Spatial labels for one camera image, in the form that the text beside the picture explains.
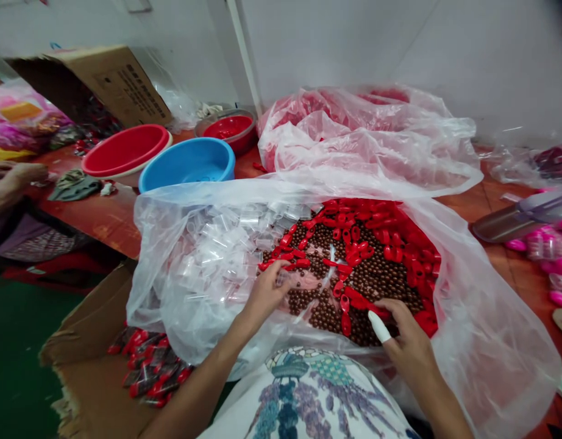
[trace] plastic bag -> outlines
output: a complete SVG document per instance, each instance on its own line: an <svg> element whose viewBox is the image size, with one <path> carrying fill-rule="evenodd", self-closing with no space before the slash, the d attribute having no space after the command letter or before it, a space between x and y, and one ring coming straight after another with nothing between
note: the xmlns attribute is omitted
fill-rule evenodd
<svg viewBox="0 0 562 439"><path fill-rule="evenodd" d="M167 127L169 131L179 134L183 130L194 129L200 120L196 114L196 103L181 90L168 90L160 84L155 84L155 89L173 116Z"/></svg>
<svg viewBox="0 0 562 439"><path fill-rule="evenodd" d="M316 174L328 185L340 173L399 198L437 197L483 177L473 120L453 118L440 98L402 85L301 90L275 102L258 132L268 171L323 168Z"/></svg>
<svg viewBox="0 0 562 439"><path fill-rule="evenodd" d="M495 134L494 146L478 147L478 154L501 183L562 187L562 143L555 137L533 136L523 127L504 130Z"/></svg>
<svg viewBox="0 0 562 439"><path fill-rule="evenodd" d="M71 123L22 79L0 85L0 160L40 153L60 127Z"/></svg>
<svg viewBox="0 0 562 439"><path fill-rule="evenodd" d="M283 176L176 185L139 196L135 222L142 242L127 304L129 324L166 332L179 356L201 362L243 308L254 281L249 267L255 264L256 239L276 230L269 221L285 218L284 212L296 217L305 212L303 206L352 194L388 198L360 183L334 187L324 183L318 170L302 169ZM463 219L429 198L409 199L400 207L443 258L433 295L439 330L432 344L446 381L481 437L523 437L545 414L562 372L552 340L491 266ZM228 222L236 217L238 224ZM212 239L218 237L222 242ZM300 344L364 363L404 410L421 415L381 348L361 348L283 311L276 311L245 347L230 380L262 364L276 349Z"/></svg>

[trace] wooden table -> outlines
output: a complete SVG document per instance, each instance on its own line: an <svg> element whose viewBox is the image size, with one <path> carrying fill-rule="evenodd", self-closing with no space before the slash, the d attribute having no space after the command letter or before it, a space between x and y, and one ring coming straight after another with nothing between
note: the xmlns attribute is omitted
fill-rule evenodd
<svg viewBox="0 0 562 439"><path fill-rule="evenodd" d="M174 136L174 141L193 137L193 133L184 132ZM72 148L62 148L49 152L35 160L44 163L52 172L62 174L80 167L80 157L73 154ZM262 175L253 162L260 163L258 150L253 150L237 159L236 178L252 178ZM139 254L141 236L133 223L133 206L137 194L129 187L117 184L118 191L109 197L91 196L81 201L52 202L47 197L51 188L32 190L39 208L50 215L72 225L76 229L102 241L124 255L136 259ZM488 175L483 182L460 195L445 196L438 200L454 209L469 223L509 205L500 197L512 193L526 197L533 190L518 185L503 185ZM559 350L562 358L562 332L557 328L551 314L555 306L548 300L549 281L536 264L522 255L507 250L501 245L484 243L491 263L500 275L513 287L515 292L537 314L547 327L549 335ZM562 399L559 396L550 407L546 422L562 427ZM529 438L549 438L547 427L540 425Z"/></svg>

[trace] plastic bowl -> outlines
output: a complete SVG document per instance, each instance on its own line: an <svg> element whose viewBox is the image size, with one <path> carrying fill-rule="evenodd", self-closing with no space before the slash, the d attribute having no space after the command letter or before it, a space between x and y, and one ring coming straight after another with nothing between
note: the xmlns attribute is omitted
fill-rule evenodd
<svg viewBox="0 0 562 439"><path fill-rule="evenodd" d="M89 176L137 187L143 168L171 146L173 137L160 125L140 125L96 145L82 160Z"/></svg>
<svg viewBox="0 0 562 439"><path fill-rule="evenodd" d="M216 138L201 137L166 149L147 165L139 178L141 193L181 183L234 180L232 148Z"/></svg>
<svg viewBox="0 0 562 439"><path fill-rule="evenodd" d="M196 137L222 139L236 155L250 150L258 140L255 116L243 109L224 110L200 120L194 134Z"/></svg>

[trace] red plastic basin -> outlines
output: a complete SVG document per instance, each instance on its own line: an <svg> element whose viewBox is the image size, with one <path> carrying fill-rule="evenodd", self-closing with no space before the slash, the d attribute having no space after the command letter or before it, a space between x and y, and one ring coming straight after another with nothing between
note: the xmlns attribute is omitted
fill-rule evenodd
<svg viewBox="0 0 562 439"><path fill-rule="evenodd" d="M236 156L258 142L254 115L243 109L223 110L201 120L194 129L196 137L215 137L230 145Z"/></svg>
<svg viewBox="0 0 562 439"><path fill-rule="evenodd" d="M122 174L144 165L159 154L169 141L161 125L139 125L100 142L82 161L82 169L93 177Z"/></svg>

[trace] green floor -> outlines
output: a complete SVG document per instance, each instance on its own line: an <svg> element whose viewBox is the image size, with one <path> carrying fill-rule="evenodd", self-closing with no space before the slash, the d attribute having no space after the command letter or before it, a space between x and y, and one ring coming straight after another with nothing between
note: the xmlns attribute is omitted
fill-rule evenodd
<svg viewBox="0 0 562 439"><path fill-rule="evenodd" d="M81 300L0 278L0 437L57 437L59 418L50 404L61 397L60 384L37 355Z"/></svg>

